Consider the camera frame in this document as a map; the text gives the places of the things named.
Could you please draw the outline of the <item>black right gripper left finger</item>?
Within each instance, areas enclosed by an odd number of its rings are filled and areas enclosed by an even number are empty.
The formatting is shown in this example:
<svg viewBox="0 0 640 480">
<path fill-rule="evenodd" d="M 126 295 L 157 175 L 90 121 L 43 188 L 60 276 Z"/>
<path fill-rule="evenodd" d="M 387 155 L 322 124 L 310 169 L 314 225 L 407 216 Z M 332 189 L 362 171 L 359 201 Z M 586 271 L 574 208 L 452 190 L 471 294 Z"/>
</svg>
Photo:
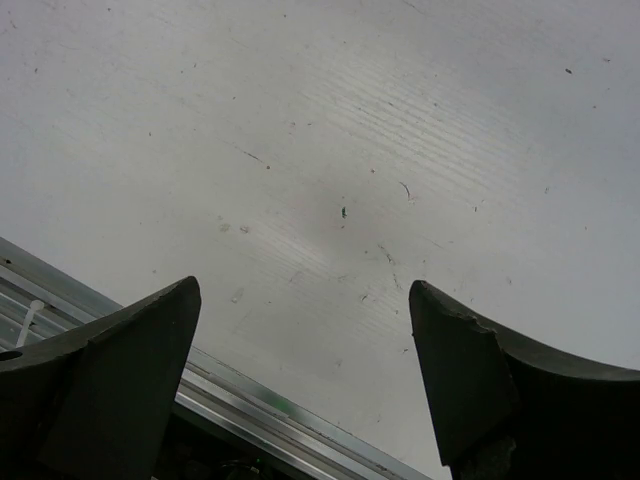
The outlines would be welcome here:
<svg viewBox="0 0 640 480">
<path fill-rule="evenodd" d="M 2 478 L 151 478 L 200 309 L 189 276 L 2 353 Z"/>
</svg>

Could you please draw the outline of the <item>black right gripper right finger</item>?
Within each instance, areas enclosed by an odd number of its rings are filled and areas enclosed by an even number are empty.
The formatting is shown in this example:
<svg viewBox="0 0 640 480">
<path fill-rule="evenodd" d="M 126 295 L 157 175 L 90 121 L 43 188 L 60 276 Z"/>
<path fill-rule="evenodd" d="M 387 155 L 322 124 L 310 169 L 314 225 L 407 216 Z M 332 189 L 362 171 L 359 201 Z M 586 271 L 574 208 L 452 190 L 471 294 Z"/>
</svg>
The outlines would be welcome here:
<svg viewBox="0 0 640 480">
<path fill-rule="evenodd" d="M 409 292 L 441 463 L 455 479 L 635 479 L 639 374 L 498 324 L 423 280 Z"/>
</svg>

